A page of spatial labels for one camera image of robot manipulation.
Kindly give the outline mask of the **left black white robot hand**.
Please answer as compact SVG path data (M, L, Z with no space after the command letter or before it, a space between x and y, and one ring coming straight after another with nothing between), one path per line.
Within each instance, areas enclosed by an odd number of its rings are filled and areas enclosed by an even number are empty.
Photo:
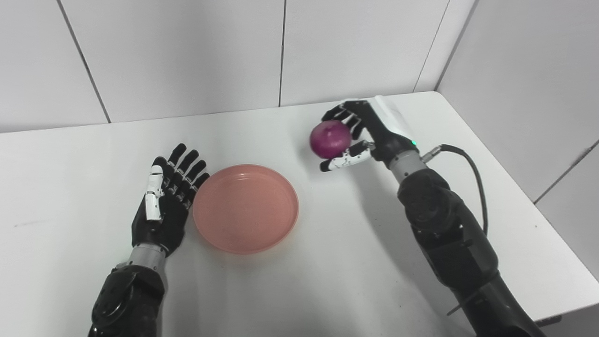
M178 144L154 159L147 188L132 222L132 246L150 244L167 256L180 247L195 196L210 175L198 151Z

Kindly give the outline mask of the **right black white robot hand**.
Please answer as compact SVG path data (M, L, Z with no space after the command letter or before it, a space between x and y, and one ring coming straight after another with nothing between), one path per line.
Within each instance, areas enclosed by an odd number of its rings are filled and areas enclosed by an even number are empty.
M370 158L390 167L391 160L406 151L417 152L411 130L396 105L377 95L348 99L328 110L321 121L339 121L357 141L348 149L320 163L323 172L362 163Z

